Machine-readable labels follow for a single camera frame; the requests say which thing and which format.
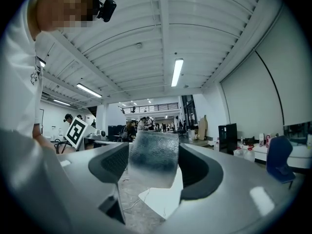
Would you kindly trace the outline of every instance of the smoke detector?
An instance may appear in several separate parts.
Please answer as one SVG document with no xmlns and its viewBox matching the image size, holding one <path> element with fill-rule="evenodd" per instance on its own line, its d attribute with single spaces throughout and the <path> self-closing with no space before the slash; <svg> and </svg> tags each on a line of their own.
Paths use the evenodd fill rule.
<svg viewBox="0 0 312 234">
<path fill-rule="evenodd" d="M 137 48 L 137 49 L 141 49 L 141 48 L 142 48 L 142 42 L 137 43 L 137 44 L 136 44 L 136 48 Z"/>
</svg>

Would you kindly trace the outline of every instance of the plastic chair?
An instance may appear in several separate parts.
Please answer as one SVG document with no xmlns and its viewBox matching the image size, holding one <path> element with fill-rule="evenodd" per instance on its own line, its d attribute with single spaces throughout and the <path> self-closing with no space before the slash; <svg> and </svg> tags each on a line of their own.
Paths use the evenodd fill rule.
<svg viewBox="0 0 312 234">
<path fill-rule="evenodd" d="M 270 141 L 267 153 L 267 172 L 281 183 L 293 184 L 295 175 L 287 164 L 293 146 L 286 136 L 274 137 Z"/>
</svg>

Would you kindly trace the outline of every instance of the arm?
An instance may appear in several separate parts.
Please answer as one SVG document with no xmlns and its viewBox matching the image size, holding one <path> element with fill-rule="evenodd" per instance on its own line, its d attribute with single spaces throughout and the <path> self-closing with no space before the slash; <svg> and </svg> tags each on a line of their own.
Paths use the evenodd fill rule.
<svg viewBox="0 0 312 234">
<path fill-rule="evenodd" d="M 48 147 L 48 148 L 52 149 L 55 152 L 54 145 L 51 142 L 49 142 L 45 137 L 43 137 L 41 135 L 39 124 L 35 124 L 34 125 L 34 128 L 33 128 L 33 139 L 35 139 L 40 144 L 40 146 Z"/>
</svg>

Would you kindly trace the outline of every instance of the black camera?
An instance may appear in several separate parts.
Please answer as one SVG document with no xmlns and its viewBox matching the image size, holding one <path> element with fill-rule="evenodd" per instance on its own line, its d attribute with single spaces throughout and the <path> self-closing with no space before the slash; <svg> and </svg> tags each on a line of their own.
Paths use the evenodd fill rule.
<svg viewBox="0 0 312 234">
<path fill-rule="evenodd" d="M 94 6 L 97 9 L 97 18 L 102 18 L 104 22 L 109 22 L 117 5 L 114 0 L 106 0 L 102 3 L 100 0 L 96 0 Z"/>
</svg>

